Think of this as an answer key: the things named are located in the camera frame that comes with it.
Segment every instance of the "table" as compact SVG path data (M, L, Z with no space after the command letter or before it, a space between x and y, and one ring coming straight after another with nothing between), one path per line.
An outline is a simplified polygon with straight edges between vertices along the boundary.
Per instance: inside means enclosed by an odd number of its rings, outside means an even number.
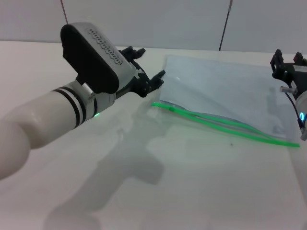
M148 48L166 55L269 65L272 54ZM284 55L290 61L293 55ZM0 42L0 117L76 77L61 44ZM307 230L307 144L220 133L133 93L0 181L2 230Z

